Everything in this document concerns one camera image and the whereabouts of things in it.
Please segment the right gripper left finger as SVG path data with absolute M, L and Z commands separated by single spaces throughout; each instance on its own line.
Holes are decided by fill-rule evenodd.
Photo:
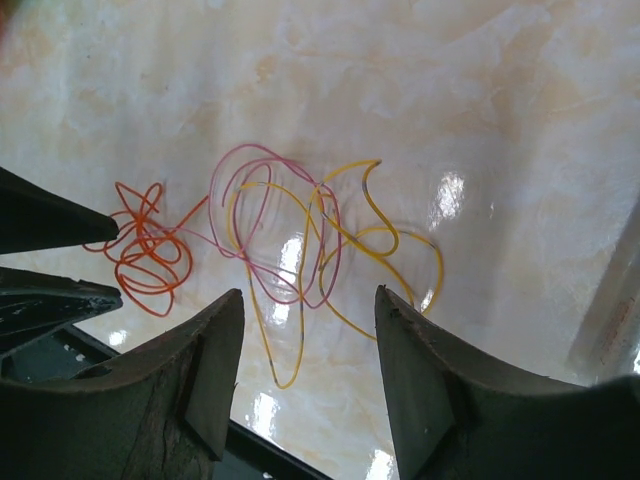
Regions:
M 4 479 L 209 479 L 224 452 L 244 337 L 231 289 L 69 380 L 1 383 Z

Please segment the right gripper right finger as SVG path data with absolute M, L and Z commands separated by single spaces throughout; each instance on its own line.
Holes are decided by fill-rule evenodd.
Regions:
M 375 326 L 403 479 L 635 479 L 639 380 L 583 387 L 523 370 L 386 287 Z

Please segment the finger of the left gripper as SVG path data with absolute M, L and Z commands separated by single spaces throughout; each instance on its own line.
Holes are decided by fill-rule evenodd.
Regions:
M 121 292 L 115 287 L 3 267 L 1 356 L 122 305 Z
M 116 221 L 1 170 L 1 252 L 37 251 L 106 242 Z

